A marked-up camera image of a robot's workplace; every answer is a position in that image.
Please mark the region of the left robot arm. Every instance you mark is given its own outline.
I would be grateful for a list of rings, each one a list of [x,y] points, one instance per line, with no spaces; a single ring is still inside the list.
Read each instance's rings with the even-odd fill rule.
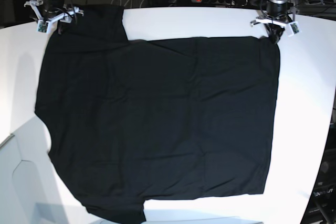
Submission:
[[[289,16],[288,0],[256,0],[256,6],[260,15],[252,20],[250,25],[264,25],[269,40],[277,44],[286,26],[293,21]]]

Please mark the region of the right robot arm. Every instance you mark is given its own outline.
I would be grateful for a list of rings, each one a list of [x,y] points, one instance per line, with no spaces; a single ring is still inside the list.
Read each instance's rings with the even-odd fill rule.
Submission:
[[[30,7],[35,14],[37,22],[36,30],[40,33],[51,33],[51,30],[59,23],[77,22],[78,15],[84,15],[82,9],[65,4],[65,0],[29,0],[24,7]]]

